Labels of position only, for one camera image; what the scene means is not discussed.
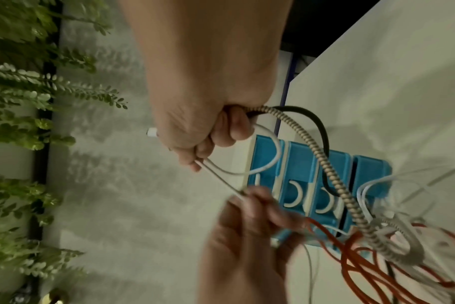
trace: skin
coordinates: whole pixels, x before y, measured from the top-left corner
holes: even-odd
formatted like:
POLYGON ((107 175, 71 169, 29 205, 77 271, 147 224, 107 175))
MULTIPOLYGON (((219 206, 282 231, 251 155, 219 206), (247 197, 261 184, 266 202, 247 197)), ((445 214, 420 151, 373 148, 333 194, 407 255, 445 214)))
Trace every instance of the skin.
POLYGON ((198 304, 284 304, 286 265, 304 237, 293 233, 278 248, 271 236, 300 230, 303 218, 280 209, 269 189, 252 187, 248 200, 230 199, 200 260, 198 304))
POLYGON ((242 107, 266 103, 292 0, 120 0, 146 65, 161 141, 181 165, 253 128, 242 107))

